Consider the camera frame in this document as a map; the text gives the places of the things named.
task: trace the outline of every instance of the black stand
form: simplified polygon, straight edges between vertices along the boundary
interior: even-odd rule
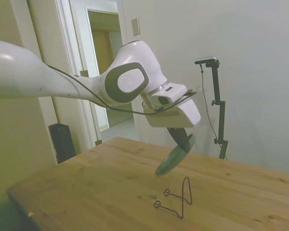
[[[185,183],[185,180],[188,181],[188,187],[189,187],[189,194],[190,194],[190,197],[191,197],[191,202],[188,202],[188,200],[186,200],[186,199],[184,198],[184,183]],[[184,180],[183,180],[183,183],[182,183],[182,196],[178,196],[178,195],[172,194],[172,193],[170,193],[170,189],[166,189],[166,190],[164,191],[164,196],[169,196],[169,195],[175,196],[175,197],[179,197],[179,198],[182,199],[182,215],[181,215],[181,216],[180,216],[180,214],[179,214],[177,211],[162,206],[162,205],[161,205],[161,202],[160,202],[159,200],[155,201],[154,207],[155,207],[155,208],[161,207],[161,208],[164,208],[164,209],[169,210],[169,211],[171,211],[171,212],[174,212],[180,219],[183,219],[183,217],[184,217],[184,201],[186,201],[186,203],[187,203],[188,205],[191,205],[191,204],[193,203],[192,191],[191,191],[191,184],[190,184],[190,182],[189,182],[189,178],[188,178],[188,177],[185,177]]]
[[[214,87],[214,96],[215,100],[212,101],[212,106],[213,105],[219,105],[220,106],[220,118],[219,118],[219,126],[218,126],[218,139],[214,139],[215,144],[220,144],[221,145],[221,152],[220,152],[220,159],[225,159],[226,155],[226,150],[227,150],[227,145],[228,141],[225,141],[223,139],[223,132],[224,132],[224,124],[225,124],[225,107],[226,107],[226,102],[221,101],[221,96],[220,96],[220,85],[218,82],[218,71],[217,68],[219,68],[220,62],[218,60],[207,63],[206,67],[211,67],[212,68],[212,75],[213,75],[213,87]]]

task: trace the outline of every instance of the white wall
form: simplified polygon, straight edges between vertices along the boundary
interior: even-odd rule
[[[0,40],[40,56],[26,0],[0,0]],[[56,118],[48,100],[49,113],[37,98],[0,99],[0,231],[25,230],[8,188],[56,165],[47,124]]]
[[[195,128],[195,151],[219,153],[193,63],[216,55],[228,158],[289,172],[289,0],[123,0],[123,7],[128,40],[147,42],[169,81],[198,92],[194,99],[202,120]],[[137,17],[141,35],[134,37],[131,20]],[[209,69],[205,93],[210,105]],[[209,112],[217,130],[218,106],[209,106]],[[143,117],[140,121],[144,141],[174,145],[165,130],[149,128]]]
[[[119,49],[122,47],[121,33],[117,31],[109,32],[112,54],[114,58],[117,56]]]
[[[80,45],[84,48],[81,50],[82,58],[85,59],[84,69],[87,69],[89,76],[95,77],[99,75],[97,61],[94,55],[94,44],[90,29],[90,23],[88,20],[88,13],[85,7],[95,11],[102,12],[118,12],[117,4],[115,1],[109,0],[71,0],[71,5],[73,9],[73,16],[76,26],[76,31],[78,36],[81,38],[78,40]],[[95,107],[98,124],[100,128],[108,125],[106,109],[92,105]]]

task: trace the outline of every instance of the wooden table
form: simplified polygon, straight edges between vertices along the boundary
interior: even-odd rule
[[[289,174],[189,154],[172,172],[154,171],[170,149],[115,138],[9,189],[42,231],[289,231]],[[193,204],[184,218],[189,176]]]

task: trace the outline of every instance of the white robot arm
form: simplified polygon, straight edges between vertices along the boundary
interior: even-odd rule
[[[168,128],[186,152],[183,128],[200,121],[186,86],[169,83],[143,41],[120,48],[114,62],[97,77],[78,77],[44,64],[32,52],[0,41],[0,98],[59,96],[89,100],[103,107],[129,103],[140,95],[143,114],[153,127]]]

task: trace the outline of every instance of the wire stand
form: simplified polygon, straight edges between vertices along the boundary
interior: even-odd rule
[[[189,188],[189,194],[190,194],[190,197],[191,197],[191,202],[188,202],[188,200],[187,200],[186,198],[184,198],[184,183],[185,183],[186,180],[188,181],[188,188]],[[178,196],[178,195],[172,194],[172,193],[170,192],[170,189],[165,189],[165,191],[164,191],[164,196],[169,196],[169,195],[175,196],[175,197],[179,197],[179,198],[182,199],[182,215],[181,215],[181,216],[180,216],[180,214],[179,214],[177,211],[162,206],[162,205],[161,205],[161,202],[160,202],[159,200],[155,201],[154,207],[155,207],[155,208],[160,208],[160,207],[161,207],[161,208],[164,208],[164,209],[169,210],[169,211],[171,211],[171,212],[174,212],[174,213],[178,216],[178,218],[183,219],[183,217],[184,217],[184,201],[186,201],[186,203],[187,203],[188,205],[191,205],[191,204],[193,203],[192,191],[191,191],[191,184],[190,184],[190,182],[189,182],[189,177],[185,177],[184,180],[183,180],[183,183],[182,183],[182,196]]]

